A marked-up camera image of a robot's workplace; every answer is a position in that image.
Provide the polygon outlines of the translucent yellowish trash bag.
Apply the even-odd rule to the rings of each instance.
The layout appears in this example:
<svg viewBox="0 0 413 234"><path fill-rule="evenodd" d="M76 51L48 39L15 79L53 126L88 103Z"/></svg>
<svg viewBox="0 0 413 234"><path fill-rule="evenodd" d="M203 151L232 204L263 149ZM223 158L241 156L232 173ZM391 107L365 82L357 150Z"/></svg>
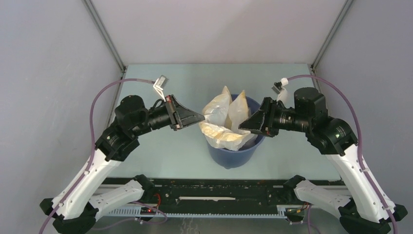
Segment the translucent yellowish trash bag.
<svg viewBox="0 0 413 234"><path fill-rule="evenodd" d="M212 148L240 151L251 148L257 135L242 130L239 125L253 114L245 91L233 97L227 86L202 110L205 117L199 123L200 130Z"/></svg>

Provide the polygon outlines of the blue plastic trash bin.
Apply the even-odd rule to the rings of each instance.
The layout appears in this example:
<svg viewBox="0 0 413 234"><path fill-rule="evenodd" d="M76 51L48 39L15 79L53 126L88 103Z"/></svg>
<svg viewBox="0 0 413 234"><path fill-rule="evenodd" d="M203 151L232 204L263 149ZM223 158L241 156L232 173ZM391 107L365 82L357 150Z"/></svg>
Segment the blue plastic trash bin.
<svg viewBox="0 0 413 234"><path fill-rule="evenodd" d="M248 104L252 105L252 102L254 100L249 97L247 97L247 99ZM243 166L252 158L258 146L263 142L263 136L257 136L258 137L255 140L255 144L251 148L240 151L230 151L227 149L212 148L207 142L209 154L218 165L226 169L232 169Z"/></svg>

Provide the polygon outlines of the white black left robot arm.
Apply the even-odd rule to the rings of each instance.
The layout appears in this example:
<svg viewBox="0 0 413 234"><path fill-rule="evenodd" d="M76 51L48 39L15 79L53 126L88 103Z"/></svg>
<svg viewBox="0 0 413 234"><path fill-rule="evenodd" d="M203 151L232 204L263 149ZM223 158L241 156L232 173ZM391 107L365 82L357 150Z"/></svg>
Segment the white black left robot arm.
<svg viewBox="0 0 413 234"><path fill-rule="evenodd" d="M84 234L118 207L135 201L152 201L154 184L144 175L137 175L101 195L95 195L95 191L139 146L141 135L166 126L178 131L204 119L202 114L181 105L173 95L157 100L151 108L145 107L140 96L123 98L115 109L114 121L95 141L85 165L61 194L42 200L41 209L53 219L58 233Z"/></svg>

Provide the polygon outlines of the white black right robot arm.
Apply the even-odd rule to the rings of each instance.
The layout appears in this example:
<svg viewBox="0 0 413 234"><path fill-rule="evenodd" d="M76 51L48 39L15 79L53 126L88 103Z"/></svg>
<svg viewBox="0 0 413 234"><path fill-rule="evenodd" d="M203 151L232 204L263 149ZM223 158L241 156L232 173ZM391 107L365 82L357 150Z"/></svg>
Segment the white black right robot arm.
<svg viewBox="0 0 413 234"><path fill-rule="evenodd" d="M335 216L350 234L387 234L392 220L401 221L407 215L404 206L390 199L385 209L379 200L383 190L374 191L360 166L356 135L347 122L328 115L325 97L317 89L296 90L293 108L266 97L239 128L265 137L274 137L280 130L303 132L333 164L349 191L349 195L336 194L296 175L283 185L286 202L295 204L300 200L315 205Z"/></svg>

